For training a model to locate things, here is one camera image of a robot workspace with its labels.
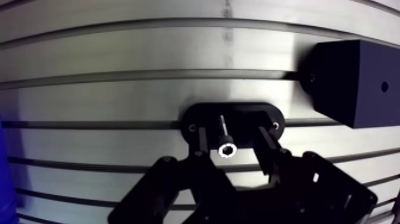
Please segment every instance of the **black bracket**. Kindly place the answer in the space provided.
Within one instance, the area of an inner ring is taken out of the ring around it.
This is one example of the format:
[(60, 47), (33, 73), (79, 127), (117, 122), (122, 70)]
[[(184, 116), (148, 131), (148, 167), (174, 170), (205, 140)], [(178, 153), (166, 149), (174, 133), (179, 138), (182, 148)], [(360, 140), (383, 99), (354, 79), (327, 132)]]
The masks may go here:
[(271, 104), (260, 102), (240, 103), (201, 103), (189, 107), (183, 114), (180, 130), (186, 142), (190, 144), (198, 137), (199, 127), (207, 128), (207, 141), (211, 150), (220, 145), (223, 131), (220, 127), (220, 116), (229, 130), (238, 148), (252, 148), (253, 136), (251, 127), (273, 127), (270, 133), (279, 139), (285, 129), (285, 118), (278, 108)]
[[(260, 170), (269, 175), (268, 186), (238, 191), (215, 166), (210, 149), (226, 135), (221, 124), (235, 144), (254, 149)], [(117, 204), (109, 223), (162, 224), (183, 189), (190, 189), (196, 202), (184, 224), (364, 223), (377, 197), (316, 153), (292, 156), (277, 140), (284, 126), (282, 114), (270, 104), (194, 105), (181, 126), (188, 158), (160, 158)]]

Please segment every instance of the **black box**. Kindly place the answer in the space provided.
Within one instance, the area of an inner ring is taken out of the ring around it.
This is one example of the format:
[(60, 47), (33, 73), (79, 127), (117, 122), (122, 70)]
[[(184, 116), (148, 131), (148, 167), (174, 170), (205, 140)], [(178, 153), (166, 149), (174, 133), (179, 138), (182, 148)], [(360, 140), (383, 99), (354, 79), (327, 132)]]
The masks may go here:
[(316, 111), (352, 128), (400, 125), (400, 49), (318, 43), (300, 72)]

